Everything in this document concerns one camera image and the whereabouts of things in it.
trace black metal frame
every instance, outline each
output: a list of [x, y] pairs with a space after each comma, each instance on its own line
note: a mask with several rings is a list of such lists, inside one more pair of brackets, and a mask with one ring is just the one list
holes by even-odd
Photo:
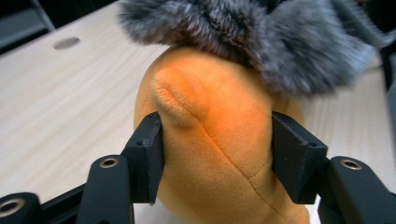
[[[326, 158], [327, 147], [295, 120], [273, 113], [273, 169], [295, 203], [321, 197], [323, 224], [396, 223], [396, 197], [369, 166]], [[163, 173], [162, 125], [147, 115], [121, 155], [92, 164], [85, 185], [40, 204], [33, 193], [0, 199], [0, 223], [134, 223], [134, 203], [155, 203]]]

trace gray faux fur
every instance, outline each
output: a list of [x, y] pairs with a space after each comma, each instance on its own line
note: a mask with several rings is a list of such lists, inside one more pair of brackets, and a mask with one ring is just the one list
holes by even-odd
[[345, 1], [289, 0], [268, 12], [265, 0], [124, 0], [120, 17], [138, 43], [193, 45], [252, 66], [272, 91], [314, 95], [362, 72], [375, 52], [365, 37], [384, 45]]

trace wooden table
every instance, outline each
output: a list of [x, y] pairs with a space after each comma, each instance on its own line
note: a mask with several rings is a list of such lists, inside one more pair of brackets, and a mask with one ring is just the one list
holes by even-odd
[[[45, 202], [86, 181], [96, 159], [119, 154], [133, 132], [134, 98], [166, 47], [133, 44], [119, 4], [0, 57], [0, 197], [31, 191]], [[77, 37], [68, 49], [60, 41]], [[307, 128], [329, 147], [368, 163], [396, 191], [394, 144], [383, 79], [368, 70], [351, 90], [306, 108]], [[309, 206], [318, 223], [315, 206]], [[181, 223], [162, 205], [135, 206], [136, 223]]]

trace orange plush toy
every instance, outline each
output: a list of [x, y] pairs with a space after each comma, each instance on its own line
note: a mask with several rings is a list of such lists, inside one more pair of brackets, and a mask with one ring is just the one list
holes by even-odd
[[159, 197], [187, 223], [308, 223], [272, 172], [272, 111], [349, 85], [391, 43], [349, 0], [123, 0], [142, 44], [173, 46], [144, 76], [134, 125], [158, 111]]
[[302, 121], [296, 100], [254, 70], [193, 48], [171, 48], [147, 71], [134, 124], [158, 111], [161, 201], [187, 223], [308, 223], [272, 172], [272, 111]]

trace orange fabric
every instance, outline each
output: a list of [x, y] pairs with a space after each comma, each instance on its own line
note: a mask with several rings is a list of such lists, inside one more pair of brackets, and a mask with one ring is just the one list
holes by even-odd
[[301, 121], [253, 70], [191, 48], [159, 57], [142, 80], [134, 125], [158, 111], [165, 167], [159, 197], [187, 223], [308, 223], [272, 166], [271, 113]]

